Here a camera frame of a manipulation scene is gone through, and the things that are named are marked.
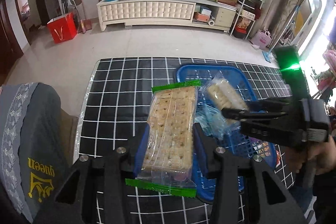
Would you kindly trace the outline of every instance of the paper roll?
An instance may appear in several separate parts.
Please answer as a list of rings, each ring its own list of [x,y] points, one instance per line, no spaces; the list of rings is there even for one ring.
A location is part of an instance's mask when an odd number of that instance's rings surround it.
[[[213,25],[215,25],[215,22],[214,22],[213,19],[209,19],[208,24],[209,24],[210,26],[213,26]]]

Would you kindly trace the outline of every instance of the cracker package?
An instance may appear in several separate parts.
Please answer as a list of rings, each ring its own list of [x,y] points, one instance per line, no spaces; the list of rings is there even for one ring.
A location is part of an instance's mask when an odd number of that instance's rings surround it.
[[[208,94],[219,111],[223,108],[248,109],[241,95],[235,91],[221,73],[216,74],[201,90]],[[239,126],[239,122],[232,119],[226,119],[226,123]]]
[[[152,88],[147,150],[137,179],[154,183],[153,190],[195,186],[191,174],[198,85],[193,80]]]

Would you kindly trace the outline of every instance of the green light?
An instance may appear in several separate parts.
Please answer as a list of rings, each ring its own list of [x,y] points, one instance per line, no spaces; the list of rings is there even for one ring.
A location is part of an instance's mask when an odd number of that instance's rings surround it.
[[[299,63],[295,63],[293,65],[291,65],[290,67],[283,69],[281,71],[285,71],[285,70],[299,70],[300,69],[300,64]]]

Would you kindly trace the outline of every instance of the human hand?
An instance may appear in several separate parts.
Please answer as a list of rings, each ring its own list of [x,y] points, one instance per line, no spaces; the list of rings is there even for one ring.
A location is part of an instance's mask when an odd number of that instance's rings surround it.
[[[336,167],[336,145],[332,136],[329,136],[329,142],[313,144],[308,151],[297,152],[293,148],[286,147],[286,163],[292,172],[299,173],[302,164],[314,157],[316,157],[316,175],[327,173]]]

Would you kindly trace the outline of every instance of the beige floor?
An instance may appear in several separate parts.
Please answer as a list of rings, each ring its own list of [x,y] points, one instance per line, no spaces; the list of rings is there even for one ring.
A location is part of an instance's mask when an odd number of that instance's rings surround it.
[[[261,50],[220,31],[170,26],[107,26],[97,24],[85,35],[54,44],[47,28],[40,30],[32,46],[18,60],[7,84],[43,82],[55,88],[62,108],[79,115],[85,90],[97,60],[111,57],[166,56],[193,57],[246,62],[276,67],[267,63]]]

